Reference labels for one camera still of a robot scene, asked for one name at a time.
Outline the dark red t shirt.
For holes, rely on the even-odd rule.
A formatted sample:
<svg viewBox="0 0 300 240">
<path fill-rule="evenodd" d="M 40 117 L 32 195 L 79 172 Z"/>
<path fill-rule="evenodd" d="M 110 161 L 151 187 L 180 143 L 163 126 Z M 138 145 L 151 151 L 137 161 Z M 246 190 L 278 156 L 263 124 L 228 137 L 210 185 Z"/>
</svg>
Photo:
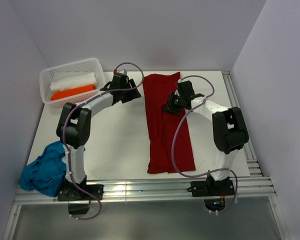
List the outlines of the dark red t shirt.
<svg viewBox="0 0 300 240">
<path fill-rule="evenodd" d="M 149 174 L 175 173 L 171 149 L 177 127 L 185 115 L 170 114 L 164 111 L 171 92 L 177 89 L 181 73 L 172 75 L 150 74 L 144 78 L 143 92 L 146 122 L 150 140 Z M 195 171 L 195 160 L 188 123 L 183 122 L 174 145 L 174 160 L 181 172 Z"/>
</svg>

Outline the white plastic basket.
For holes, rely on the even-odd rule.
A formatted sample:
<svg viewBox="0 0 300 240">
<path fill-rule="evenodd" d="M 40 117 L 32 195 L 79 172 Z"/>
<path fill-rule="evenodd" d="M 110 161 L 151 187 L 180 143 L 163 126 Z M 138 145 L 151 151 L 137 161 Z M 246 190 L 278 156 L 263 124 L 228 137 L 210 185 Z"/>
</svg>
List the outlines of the white plastic basket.
<svg viewBox="0 0 300 240">
<path fill-rule="evenodd" d="M 67 102 L 82 102 L 97 94 L 105 84 L 104 71 L 97 58 L 46 68 L 39 74 L 42 102 L 56 108 Z"/>
</svg>

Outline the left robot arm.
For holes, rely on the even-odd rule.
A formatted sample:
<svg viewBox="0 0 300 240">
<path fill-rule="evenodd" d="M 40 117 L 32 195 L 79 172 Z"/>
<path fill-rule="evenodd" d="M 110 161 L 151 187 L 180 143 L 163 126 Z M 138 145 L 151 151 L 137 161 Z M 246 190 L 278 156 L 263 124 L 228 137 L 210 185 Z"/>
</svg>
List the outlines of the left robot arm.
<svg viewBox="0 0 300 240">
<path fill-rule="evenodd" d="M 99 200 L 102 198 L 103 187 L 87 185 L 84 167 L 84 150 L 91 133 L 92 117 L 118 102 L 127 103 L 140 97 L 135 81 L 126 73 L 115 72 L 97 95 L 63 106 L 56 129 L 65 151 L 62 161 L 66 164 L 65 179 L 57 196 L 60 202 L 89 200 L 92 195 Z"/>
</svg>

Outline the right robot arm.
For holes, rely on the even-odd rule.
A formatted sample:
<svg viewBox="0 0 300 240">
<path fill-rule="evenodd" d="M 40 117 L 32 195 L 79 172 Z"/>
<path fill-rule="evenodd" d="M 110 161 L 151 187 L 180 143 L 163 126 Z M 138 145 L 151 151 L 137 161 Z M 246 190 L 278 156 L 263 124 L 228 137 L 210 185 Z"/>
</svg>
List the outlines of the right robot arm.
<svg viewBox="0 0 300 240">
<path fill-rule="evenodd" d="M 231 167 L 238 151 L 249 141 L 246 123 L 239 107 L 225 107 L 208 99 L 202 93 L 195 93 L 191 81 L 177 83 L 176 91 L 171 92 L 164 111 L 180 115 L 198 113 L 211 121 L 213 142 L 217 149 L 214 165 L 207 174 L 212 177 L 206 183 L 207 191 L 212 195 L 219 194 L 223 181 L 230 176 Z"/>
</svg>

